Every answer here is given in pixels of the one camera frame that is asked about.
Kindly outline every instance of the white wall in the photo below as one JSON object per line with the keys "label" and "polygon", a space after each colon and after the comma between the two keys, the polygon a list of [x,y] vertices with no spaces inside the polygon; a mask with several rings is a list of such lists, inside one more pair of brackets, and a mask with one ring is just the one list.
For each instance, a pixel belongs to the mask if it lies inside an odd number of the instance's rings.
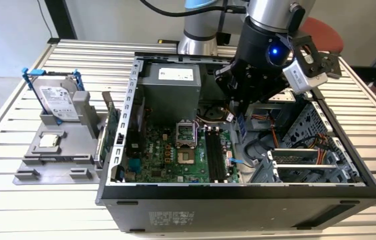
{"label": "white wall", "polygon": [[[184,11],[184,0],[148,1],[167,11]],[[67,0],[67,5],[80,40],[152,44],[157,39],[179,40],[183,34],[184,19],[159,15],[139,0]],[[342,35],[348,63],[368,65],[376,57],[376,0],[316,0],[311,16]],[[37,1],[0,0],[0,76],[20,76],[48,39]]]}
{"label": "white wall", "polygon": [[[184,0],[149,0],[169,12],[184,11]],[[183,18],[149,10],[139,0],[67,0],[79,39],[156,43],[179,40]],[[331,25],[344,41],[344,59],[370,65],[376,57],[376,0],[316,0],[311,17]]]}
{"label": "white wall", "polygon": [[[168,12],[184,12],[185,0],[148,0]],[[184,18],[155,13],[139,0],[67,0],[77,38],[155,44],[159,39],[179,40]]]}
{"label": "white wall", "polygon": [[[57,36],[44,0],[43,12]],[[0,77],[21,76],[31,67],[51,38],[36,0],[0,0]]]}

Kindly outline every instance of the power supply label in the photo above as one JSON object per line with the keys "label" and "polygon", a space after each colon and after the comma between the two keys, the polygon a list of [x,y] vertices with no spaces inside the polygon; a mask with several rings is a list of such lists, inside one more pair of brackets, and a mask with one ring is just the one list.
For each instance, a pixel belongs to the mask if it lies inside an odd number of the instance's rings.
{"label": "power supply label", "polygon": [[195,71],[187,68],[160,68],[159,80],[193,81]]}
{"label": "power supply label", "polygon": [[195,213],[195,211],[151,211],[149,222],[153,226],[191,225]]}
{"label": "power supply label", "polygon": [[68,90],[60,86],[40,86],[40,91],[55,117],[63,121],[77,121],[79,115]]}

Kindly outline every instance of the slotted aluminum table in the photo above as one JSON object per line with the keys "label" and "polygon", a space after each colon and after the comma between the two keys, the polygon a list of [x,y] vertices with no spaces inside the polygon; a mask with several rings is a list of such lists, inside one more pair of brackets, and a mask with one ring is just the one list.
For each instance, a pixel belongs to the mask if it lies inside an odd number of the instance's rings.
{"label": "slotted aluminum table", "polygon": [[[49,44],[32,68],[83,74],[91,105],[105,110],[101,91],[111,91],[115,105],[123,105],[135,52],[175,53],[175,45],[61,40]],[[219,49],[233,56],[233,47]],[[343,77],[319,88],[342,127],[376,178],[376,97],[340,58]],[[376,206],[323,231],[183,232],[127,234],[105,207],[96,206],[96,184],[13,185],[40,126],[40,104],[21,80],[0,110],[0,239],[376,239]]]}

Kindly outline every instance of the motherboard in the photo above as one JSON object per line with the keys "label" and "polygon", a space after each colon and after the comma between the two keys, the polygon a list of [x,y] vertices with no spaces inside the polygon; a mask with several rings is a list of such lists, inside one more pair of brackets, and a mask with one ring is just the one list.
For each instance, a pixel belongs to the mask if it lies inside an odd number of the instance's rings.
{"label": "motherboard", "polygon": [[229,132],[180,122],[147,127],[140,158],[128,160],[125,181],[136,183],[239,183]]}

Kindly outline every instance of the red chair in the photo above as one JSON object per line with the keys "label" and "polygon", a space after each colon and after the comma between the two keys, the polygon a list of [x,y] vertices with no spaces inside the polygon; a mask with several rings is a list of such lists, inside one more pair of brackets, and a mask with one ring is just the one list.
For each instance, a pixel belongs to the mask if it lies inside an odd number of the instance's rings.
{"label": "red chair", "polygon": [[344,41],[335,29],[320,20],[308,17],[300,30],[312,36],[312,41],[319,51],[340,53]]}

